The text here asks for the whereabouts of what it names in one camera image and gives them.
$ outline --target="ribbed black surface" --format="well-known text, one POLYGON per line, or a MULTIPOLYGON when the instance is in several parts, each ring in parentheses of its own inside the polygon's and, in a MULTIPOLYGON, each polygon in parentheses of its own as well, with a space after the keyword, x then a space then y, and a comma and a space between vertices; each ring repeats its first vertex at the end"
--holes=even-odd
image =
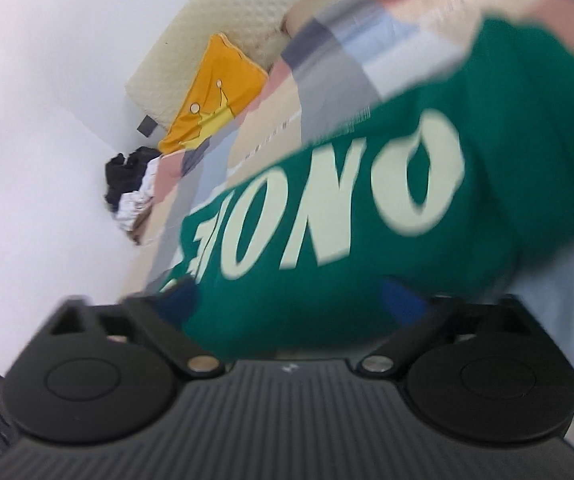
POLYGON ((61 449, 23 440, 1 480, 574 480, 552 440, 511 450, 451 440, 396 388, 344 362, 240 362, 194 381, 156 424, 115 444, 61 449))

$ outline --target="checkered bedding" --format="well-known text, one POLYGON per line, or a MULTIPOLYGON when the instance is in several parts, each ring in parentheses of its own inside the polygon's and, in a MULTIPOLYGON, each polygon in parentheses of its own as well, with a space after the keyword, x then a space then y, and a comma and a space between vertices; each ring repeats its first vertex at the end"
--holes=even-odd
POLYGON ((369 107, 448 73, 467 56, 483 15, 539 23, 574 51, 574 0, 328 1, 243 114, 199 149, 161 160, 126 293, 154 290, 182 259, 179 230, 189 212, 369 107))

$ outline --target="white quilted pillow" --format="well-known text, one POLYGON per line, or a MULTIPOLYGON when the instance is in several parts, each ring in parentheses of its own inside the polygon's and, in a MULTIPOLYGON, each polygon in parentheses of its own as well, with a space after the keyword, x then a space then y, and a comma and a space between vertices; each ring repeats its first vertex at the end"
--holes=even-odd
POLYGON ((126 85, 127 94, 168 128, 195 76, 211 34, 268 69, 289 38, 279 31, 297 0, 190 0, 158 39, 126 85))

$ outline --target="small black tag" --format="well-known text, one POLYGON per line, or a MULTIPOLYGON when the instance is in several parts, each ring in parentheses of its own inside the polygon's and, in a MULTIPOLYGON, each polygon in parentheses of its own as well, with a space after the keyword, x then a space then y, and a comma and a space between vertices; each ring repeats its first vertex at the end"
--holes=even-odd
POLYGON ((145 116, 145 118, 142 119, 140 126, 138 127, 138 131, 145 137, 151 137, 151 134, 154 132, 157 126, 158 123, 155 120, 149 116, 145 116))

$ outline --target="pile of clothes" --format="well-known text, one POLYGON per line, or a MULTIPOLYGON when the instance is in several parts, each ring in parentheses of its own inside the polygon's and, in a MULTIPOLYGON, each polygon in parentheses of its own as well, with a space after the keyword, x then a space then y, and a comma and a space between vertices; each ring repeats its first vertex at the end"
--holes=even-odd
POLYGON ((160 155, 154 148, 141 146, 126 159, 119 153, 104 167, 104 199, 120 228, 137 244, 151 213, 160 155))

